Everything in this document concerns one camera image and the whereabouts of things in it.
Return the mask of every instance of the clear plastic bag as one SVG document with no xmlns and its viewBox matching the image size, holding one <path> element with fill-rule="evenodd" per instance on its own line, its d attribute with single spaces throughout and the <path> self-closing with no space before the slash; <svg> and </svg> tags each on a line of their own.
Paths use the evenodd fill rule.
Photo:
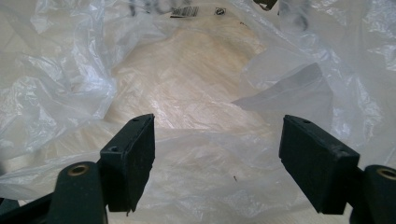
<svg viewBox="0 0 396 224">
<path fill-rule="evenodd" d="M 97 64 L 102 73 L 78 70 L 79 79 L 72 79 L 83 90 L 79 97 L 86 101 L 67 97 L 62 103 L 78 109 L 81 117 L 65 113 L 56 105 L 57 97 L 51 95 L 49 100 L 37 95 L 38 102 L 64 112 L 59 115 L 62 119 L 52 118 L 55 129 L 44 134 L 48 139 L 35 139 L 39 144 L 32 150 L 10 150 L 24 153 L 25 159 L 9 156 L 2 163 L 16 171 L 0 176 L 1 197 L 31 200 L 49 193 L 63 167 L 96 161 L 99 149 L 127 120 L 146 113 L 156 116 L 156 161 L 136 212 L 129 217 L 109 214 L 113 223 L 255 223 L 305 210 L 308 201 L 277 156 L 285 114 L 310 119 L 358 150 L 361 167 L 372 163 L 396 166 L 392 140 L 396 134 L 392 56 L 396 19 L 390 13 L 395 9 L 391 1 L 283 0 L 279 16 L 262 11 L 253 1 L 55 3 L 38 1 L 35 11 L 22 17 L 24 7 L 5 2 L 4 6 L 14 9 L 0 9 L 0 16 L 9 14 L 21 24 L 31 22 L 35 29 L 31 25 L 14 29 L 26 32 L 28 27 L 37 41 L 51 39 L 49 43 L 59 48 L 71 43 L 67 42 L 71 35 L 77 42 L 84 36 L 85 42 L 78 43 L 90 61 L 84 63 L 74 51 L 63 54 L 81 62 L 78 65 Z M 200 11 L 196 17 L 170 18 L 174 7 Z M 226 9 L 225 13 L 217 15 L 217 8 Z M 383 11 L 388 12 L 386 20 L 380 15 Z M 76 29 L 78 24 L 88 27 L 89 23 L 78 22 L 84 16 L 92 18 L 87 22 L 95 29 Z M 54 25 L 59 24 L 57 20 L 70 21 L 58 27 Z M 15 22 L 9 17 L 6 21 Z M 87 30 L 97 35 L 88 35 Z M 3 64 L 18 62 L 20 51 L 26 50 L 18 45 L 3 48 L 14 50 L 14 58 L 2 49 L 7 56 L 2 56 Z M 49 57 L 45 48 L 34 46 L 31 49 L 39 61 Z M 40 64 L 34 63 L 29 70 Z M 53 64 L 67 66 L 62 61 Z M 17 68 L 10 74 L 14 71 L 27 74 Z M 40 77 L 59 74 L 46 71 Z M 100 82 L 84 82 L 91 78 L 87 74 L 93 74 L 93 80 L 100 77 Z M 2 76 L 2 80 L 13 83 L 9 82 L 12 77 Z M 95 83 L 108 87 L 105 90 L 111 94 L 102 88 L 94 91 Z M 9 85 L 3 81 L 0 85 L 7 92 L 3 90 Z M 62 90 L 62 85 L 53 89 Z M 16 96 L 30 99 L 28 93 Z M 19 99 L 5 96 L 2 93 L 2 103 Z M 41 126 L 32 126 L 37 117 L 2 106 L 7 116 L 0 118 L 11 120 L 11 125 L 1 126 L 1 134 L 11 132 L 11 127 L 14 133 L 25 127 L 40 131 L 37 127 Z M 36 108 L 46 107 L 38 104 Z M 18 124 L 10 115 L 26 121 Z M 14 142 L 30 144 L 12 136 Z M 15 163 L 25 167 L 18 169 Z M 305 218 L 297 216 L 292 222 L 304 223 Z"/>
</svg>

